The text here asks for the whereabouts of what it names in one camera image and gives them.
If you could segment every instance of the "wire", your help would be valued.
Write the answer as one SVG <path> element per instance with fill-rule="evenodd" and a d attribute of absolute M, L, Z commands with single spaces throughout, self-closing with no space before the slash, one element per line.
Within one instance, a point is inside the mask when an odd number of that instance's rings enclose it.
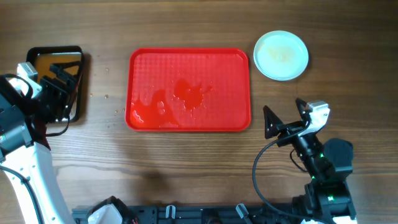
<path fill-rule="evenodd" d="M 39 224 L 44 224 L 42 211 L 40 210 L 40 206 L 39 206 L 39 203 L 37 201 L 35 192 L 33 191 L 32 186 L 29 183 L 29 180 L 26 179 L 20 173 L 12 170 L 10 168 L 4 167 L 4 166 L 0 166 L 0 170 L 3 170 L 3 171 L 8 172 L 10 174 L 14 174 L 16 177 L 18 177 L 21 180 L 21 182 L 25 185 L 25 187 L 26 187 L 26 189 L 27 189 L 27 191 L 28 191 L 28 193 L 30 195 L 30 198 L 32 199 L 33 207 L 35 208 L 35 212 L 36 212 L 36 216 L 37 216 L 37 221 L 39 222 Z"/>
<path fill-rule="evenodd" d="M 27 82 L 24 78 L 19 77 L 19 76 L 14 75 L 14 74 L 5 74 L 4 77 L 5 77 L 5 78 L 16 78 L 16 79 L 22 80 L 22 81 L 29 87 L 25 97 L 26 97 L 28 100 L 32 98 L 32 96 L 33 96 L 33 88 L 32 88 L 32 86 L 29 84 L 29 82 Z"/>
<path fill-rule="evenodd" d="M 56 136 L 60 136 L 61 134 L 65 133 L 65 132 L 68 130 L 68 128 L 69 128 L 70 116 L 68 115 L 67 118 L 68 118 L 68 123 L 67 123 L 67 126 L 65 127 L 64 130 L 62 130 L 62 131 L 59 132 L 59 133 L 50 133 L 50 134 L 46 134 L 45 137 L 56 137 Z"/>
<path fill-rule="evenodd" d="M 301 170 L 301 172 L 308 172 L 307 170 L 301 168 L 301 167 L 296 163 L 296 161 L 294 161 L 293 156 L 292 156 L 294 150 L 295 150 L 295 149 L 293 149 L 293 150 L 290 152 L 290 155 L 289 155 L 289 156 L 290 156 L 290 159 L 291 159 L 292 162 L 293 162 L 293 164 L 296 165 L 296 167 L 297 167 L 299 170 Z"/>
<path fill-rule="evenodd" d="M 261 200 L 262 200 L 269 208 L 271 208 L 273 211 L 277 212 L 279 215 L 285 215 L 285 216 L 288 216 L 288 217 L 298 218 L 298 219 L 301 219 L 301 220 L 314 220 L 314 221 L 316 221 L 316 222 L 327 223 L 326 221 L 323 221 L 323 220 L 320 220 L 320 219 L 317 219 L 317 218 L 306 217 L 306 216 L 303 216 L 303 215 L 295 215 L 295 214 L 292 214 L 292 213 L 287 213 L 287 212 L 284 212 L 284 211 L 282 211 L 282 210 L 279 210 L 278 208 L 275 208 L 275 207 L 274 207 L 273 205 L 271 205 L 271 203 L 268 202 L 268 200 L 261 194 L 261 192 L 260 192 L 260 190 L 259 190 L 259 187 L 257 186 L 257 180 L 256 180 L 256 167 L 257 167 L 257 163 L 259 162 L 259 159 L 260 159 L 260 157 L 262 156 L 262 154 L 263 154 L 268 148 L 270 148 L 271 146 L 273 146 L 274 144 L 279 143 L 279 142 L 281 142 L 281 141 L 285 141 L 285 140 L 287 140 L 287 139 L 290 139 L 290 138 L 292 138 L 292 137 L 294 137 L 294 136 L 299 135 L 300 133 L 302 133 L 303 131 L 305 131 L 305 130 L 310 126 L 310 123 L 311 123 L 310 120 L 308 120 L 308 121 L 307 121 L 307 124 L 305 125 L 305 127 L 304 127 L 301 131 L 296 132 L 296 133 L 294 133 L 294 134 L 291 134 L 290 136 L 286 136 L 286 137 L 277 139 L 277 140 L 275 140 L 275 141 L 272 141 L 272 142 L 269 143 L 268 145 L 266 145 L 266 146 L 259 152 L 259 154 L 257 155 L 256 159 L 254 160 L 253 170 L 252 170 L 252 180 L 253 180 L 254 189 L 256 190 L 256 192 L 257 192 L 258 196 L 261 198 Z"/>

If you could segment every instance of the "wooden table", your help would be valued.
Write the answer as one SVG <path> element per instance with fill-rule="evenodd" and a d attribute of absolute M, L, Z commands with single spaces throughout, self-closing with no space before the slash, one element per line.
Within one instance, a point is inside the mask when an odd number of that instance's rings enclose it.
<path fill-rule="evenodd" d="M 31 47 L 79 45 L 87 53 L 83 115 L 62 137 L 49 139 L 70 209 L 111 195 L 128 205 L 260 204 L 251 168 L 270 142 L 264 139 L 262 107 L 269 105 L 285 122 L 296 121 L 294 99 L 299 96 L 330 104 L 330 120 L 318 134 L 321 141 L 336 137 L 354 144 L 348 183 L 359 223 L 398 222 L 396 1 L 50 2 L 2 1 L 0 72 L 15 73 Z M 291 82 L 266 78 L 252 61 L 256 40 L 271 30 L 297 34 L 310 52 L 307 71 Z M 243 49 L 251 59 L 250 127 L 241 133 L 130 130 L 123 108 L 129 56 L 138 47 Z M 259 185 L 272 202 L 303 194 L 310 181 L 290 162 L 290 150 L 273 147 L 259 164 Z M 0 202 L 1 223 L 23 222 L 3 173 Z"/>

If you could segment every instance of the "red tray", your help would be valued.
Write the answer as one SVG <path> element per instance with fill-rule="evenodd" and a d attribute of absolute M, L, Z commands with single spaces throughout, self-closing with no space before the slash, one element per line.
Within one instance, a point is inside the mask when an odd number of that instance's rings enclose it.
<path fill-rule="evenodd" d="M 136 131 L 242 131 L 249 62 L 231 48 L 142 48 L 130 58 L 126 123 Z"/>

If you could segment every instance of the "round plate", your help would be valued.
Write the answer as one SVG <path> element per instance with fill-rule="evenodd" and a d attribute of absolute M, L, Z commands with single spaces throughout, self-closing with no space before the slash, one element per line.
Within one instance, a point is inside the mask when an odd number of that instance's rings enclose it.
<path fill-rule="evenodd" d="M 287 81 L 298 77 L 308 64 L 303 41 L 286 31 L 264 34 L 254 47 L 254 63 L 268 78 Z"/>

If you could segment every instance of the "tray rim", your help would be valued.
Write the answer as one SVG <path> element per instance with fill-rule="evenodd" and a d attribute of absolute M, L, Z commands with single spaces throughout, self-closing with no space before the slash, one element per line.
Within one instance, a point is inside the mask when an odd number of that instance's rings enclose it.
<path fill-rule="evenodd" d="M 245 89 L 246 89 L 246 122 L 237 128 L 138 128 L 134 126 L 129 117 L 130 117 L 130 109 L 131 109 L 131 96 L 132 93 L 132 74 L 134 67 L 134 61 L 140 54 L 238 54 L 244 60 L 244 68 L 246 73 L 245 81 Z M 126 95 L 126 110 L 124 114 L 124 120 L 129 128 L 134 131 L 139 132 L 171 132 L 171 133 L 186 133 L 186 132 L 240 132 L 244 131 L 251 124 L 251 93 L 250 93 L 250 71 L 249 71 L 249 58 L 246 53 L 235 47 L 141 47 L 135 50 L 131 56 L 129 61 L 129 73 L 127 79 L 127 95 Z"/>

